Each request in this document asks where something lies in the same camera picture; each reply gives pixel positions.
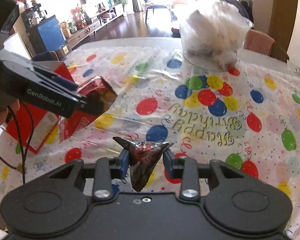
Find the clear jar with plastic bag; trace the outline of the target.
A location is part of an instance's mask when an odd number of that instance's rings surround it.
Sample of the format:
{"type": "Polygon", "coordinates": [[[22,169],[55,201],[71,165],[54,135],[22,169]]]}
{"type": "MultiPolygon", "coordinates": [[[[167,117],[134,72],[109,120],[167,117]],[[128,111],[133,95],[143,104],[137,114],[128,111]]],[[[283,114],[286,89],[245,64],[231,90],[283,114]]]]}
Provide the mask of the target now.
{"type": "Polygon", "coordinates": [[[226,0],[196,0],[180,20],[183,56],[196,67],[225,71],[238,61],[254,24],[226,0]]]}

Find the dark wrapper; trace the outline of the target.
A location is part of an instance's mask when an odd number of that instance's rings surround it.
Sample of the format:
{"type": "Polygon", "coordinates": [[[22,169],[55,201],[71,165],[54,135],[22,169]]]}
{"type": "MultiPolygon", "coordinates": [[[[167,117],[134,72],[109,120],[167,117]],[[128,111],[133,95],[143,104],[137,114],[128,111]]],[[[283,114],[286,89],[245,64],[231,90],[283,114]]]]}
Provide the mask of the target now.
{"type": "Polygon", "coordinates": [[[141,141],[122,137],[113,137],[113,140],[129,153],[130,181],[136,192],[146,186],[163,152],[174,144],[169,141],[141,141]]]}

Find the black jacket on chair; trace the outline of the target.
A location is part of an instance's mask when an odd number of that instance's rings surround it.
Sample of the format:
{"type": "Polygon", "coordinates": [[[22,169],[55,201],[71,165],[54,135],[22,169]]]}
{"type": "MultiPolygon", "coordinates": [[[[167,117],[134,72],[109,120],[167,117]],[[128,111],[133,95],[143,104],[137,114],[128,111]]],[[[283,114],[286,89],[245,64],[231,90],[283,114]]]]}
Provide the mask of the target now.
{"type": "Polygon", "coordinates": [[[39,53],[32,58],[32,61],[59,61],[59,58],[55,51],[45,51],[44,53],[39,53]]]}

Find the red white cardboard box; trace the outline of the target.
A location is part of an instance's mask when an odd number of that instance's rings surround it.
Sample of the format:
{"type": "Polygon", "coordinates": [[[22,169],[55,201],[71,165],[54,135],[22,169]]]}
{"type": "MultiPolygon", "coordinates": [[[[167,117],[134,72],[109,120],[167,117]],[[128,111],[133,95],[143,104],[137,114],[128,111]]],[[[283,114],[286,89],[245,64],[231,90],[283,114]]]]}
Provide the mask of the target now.
{"type": "Polygon", "coordinates": [[[18,140],[16,124],[19,124],[23,146],[26,146],[30,140],[29,149],[34,154],[40,151],[45,140],[57,126],[59,119],[58,115],[29,103],[21,105],[15,116],[17,121],[11,120],[7,125],[6,132],[13,139],[18,140]]]}

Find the red snack bag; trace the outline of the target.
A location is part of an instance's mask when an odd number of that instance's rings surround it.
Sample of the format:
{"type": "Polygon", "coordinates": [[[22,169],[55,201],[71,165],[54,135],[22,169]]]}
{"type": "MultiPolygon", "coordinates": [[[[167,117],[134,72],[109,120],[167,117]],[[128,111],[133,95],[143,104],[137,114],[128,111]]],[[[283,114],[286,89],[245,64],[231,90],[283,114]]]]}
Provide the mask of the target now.
{"type": "Polygon", "coordinates": [[[74,133],[87,127],[104,114],[114,103],[117,94],[107,81],[93,77],[82,83],[76,92],[84,96],[84,102],[76,109],[70,118],[61,117],[58,123],[60,142],[70,138],[74,133]]]}

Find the blue cabinet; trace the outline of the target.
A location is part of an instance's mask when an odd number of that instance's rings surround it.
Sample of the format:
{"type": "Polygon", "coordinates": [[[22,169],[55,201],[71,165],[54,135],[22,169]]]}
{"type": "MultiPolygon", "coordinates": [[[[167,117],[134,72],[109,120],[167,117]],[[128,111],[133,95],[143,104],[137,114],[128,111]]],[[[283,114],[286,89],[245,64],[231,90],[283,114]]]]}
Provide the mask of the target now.
{"type": "Polygon", "coordinates": [[[55,15],[32,26],[27,33],[29,34],[35,54],[56,51],[66,45],[65,38],[55,15]]]}

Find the balloon birthday tablecloth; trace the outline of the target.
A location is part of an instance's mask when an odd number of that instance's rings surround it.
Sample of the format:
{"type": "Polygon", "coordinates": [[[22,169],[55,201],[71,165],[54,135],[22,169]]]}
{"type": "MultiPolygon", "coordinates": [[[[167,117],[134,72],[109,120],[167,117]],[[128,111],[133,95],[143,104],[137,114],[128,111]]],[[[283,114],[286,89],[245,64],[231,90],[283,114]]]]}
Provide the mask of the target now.
{"type": "Polygon", "coordinates": [[[23,181],[66,162],[120,153],[114,136],[171,141],[177,156],[220,159],[283,191],[293,213],[285,232],[300,239],[300,77],[239,61],[229,70],[196,67],[178,50],[85,44],[65,59],[76,83],[106,79],[110,109],[63,142],[55,128],[21,174],[19,142],[0,137],[0,202],[23,181]]]}

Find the long wooden tv console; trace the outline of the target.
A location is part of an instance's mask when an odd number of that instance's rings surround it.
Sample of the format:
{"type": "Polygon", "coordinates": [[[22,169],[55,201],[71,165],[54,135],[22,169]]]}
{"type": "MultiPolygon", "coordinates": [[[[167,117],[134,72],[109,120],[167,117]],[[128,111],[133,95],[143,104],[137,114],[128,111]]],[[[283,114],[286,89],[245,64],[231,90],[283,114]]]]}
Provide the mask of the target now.
{"type": "Polygon", "coordinates": [[[124,16],[124,14],[125,10],[122,3],[116,4],[105,11],[98,12],[94,17],[87,18],[87,25],[83,29],[76,31],[66,39],[67,44],[71,49],[74,48],[90,35],[96,36],[97,31],[117,18],[124,16]]]}

